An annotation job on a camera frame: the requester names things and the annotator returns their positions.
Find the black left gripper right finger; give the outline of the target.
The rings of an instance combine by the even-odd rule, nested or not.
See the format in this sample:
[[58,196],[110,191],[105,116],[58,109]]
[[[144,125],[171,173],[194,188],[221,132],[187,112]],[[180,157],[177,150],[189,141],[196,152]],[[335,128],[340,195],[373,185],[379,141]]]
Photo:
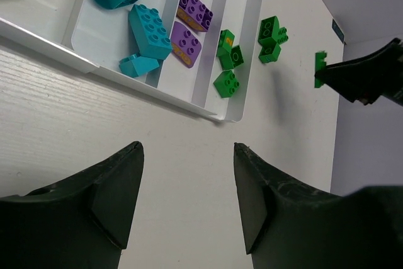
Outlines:
[[338,196],[268,164],[242,143],[234,176],[255,268],[401,268],[402,187]]

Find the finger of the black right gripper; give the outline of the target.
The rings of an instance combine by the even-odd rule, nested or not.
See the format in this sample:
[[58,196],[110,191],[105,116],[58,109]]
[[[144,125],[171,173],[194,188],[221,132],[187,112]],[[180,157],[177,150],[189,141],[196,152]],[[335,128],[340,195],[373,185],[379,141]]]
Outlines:
[[314,77],[352,103],[371,105],[384,96],[402,105],[402,40],[394,38],[364,57],[327,64]]

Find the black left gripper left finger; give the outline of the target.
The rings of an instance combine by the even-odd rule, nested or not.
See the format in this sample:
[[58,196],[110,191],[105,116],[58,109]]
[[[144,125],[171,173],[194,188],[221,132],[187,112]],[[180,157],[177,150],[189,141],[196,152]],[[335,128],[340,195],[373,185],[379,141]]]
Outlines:
[[144,169],[135,141],[68,178],[1,199],[2,268],[117,268]]

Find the green slanted lego brick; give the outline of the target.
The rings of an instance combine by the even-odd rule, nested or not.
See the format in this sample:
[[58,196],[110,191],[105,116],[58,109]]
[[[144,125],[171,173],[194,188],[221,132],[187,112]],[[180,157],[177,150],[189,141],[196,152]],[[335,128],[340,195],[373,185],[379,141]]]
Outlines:
[[[325,69],[327,66],[326,62],[327,52],[319,51],[315,53],[315,72]],[[315,77],[314,88],[320,88],[324,83]]]

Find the green small lego cube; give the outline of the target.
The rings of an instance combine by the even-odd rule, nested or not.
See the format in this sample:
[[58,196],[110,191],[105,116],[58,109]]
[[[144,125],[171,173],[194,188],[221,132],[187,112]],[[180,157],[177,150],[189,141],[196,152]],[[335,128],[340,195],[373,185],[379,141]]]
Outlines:
[[219,56],[220,65],[223,71],[235,69],[244,63],[240,45],[233,47],[228,54]]

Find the teal small lego cube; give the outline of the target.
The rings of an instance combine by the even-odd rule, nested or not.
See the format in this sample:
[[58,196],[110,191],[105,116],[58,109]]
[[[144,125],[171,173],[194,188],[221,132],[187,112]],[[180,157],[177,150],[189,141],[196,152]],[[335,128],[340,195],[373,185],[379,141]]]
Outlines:
[[128,77],[139,77],[159,67],[157,59],[133,54],[119,61],[121,72]]

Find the purple arch lego brick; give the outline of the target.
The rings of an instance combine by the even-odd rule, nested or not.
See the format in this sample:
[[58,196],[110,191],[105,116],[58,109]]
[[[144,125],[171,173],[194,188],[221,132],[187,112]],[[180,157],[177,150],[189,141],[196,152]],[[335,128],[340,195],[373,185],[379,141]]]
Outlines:
[[171,45],[174,55],[183,64],[192,68],[202,50],[202,44],[181,22],[175,21],[171,32]]

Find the teal long lego brick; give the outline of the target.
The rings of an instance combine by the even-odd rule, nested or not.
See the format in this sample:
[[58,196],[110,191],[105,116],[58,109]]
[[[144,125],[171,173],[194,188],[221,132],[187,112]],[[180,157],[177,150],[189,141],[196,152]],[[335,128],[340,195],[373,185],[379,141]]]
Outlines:
[[140,55],[165,60],[173,48],[159,11],[144,4],[134,4],[128,14],[128,20]]

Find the green lego piece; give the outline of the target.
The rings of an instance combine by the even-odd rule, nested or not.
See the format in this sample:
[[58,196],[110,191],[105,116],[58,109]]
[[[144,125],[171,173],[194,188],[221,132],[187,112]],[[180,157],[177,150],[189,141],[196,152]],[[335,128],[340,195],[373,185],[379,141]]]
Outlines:
[[234,39],[235,35],[230,30],[222,30],[220,32],[217,57],[227,55],[231,52]]

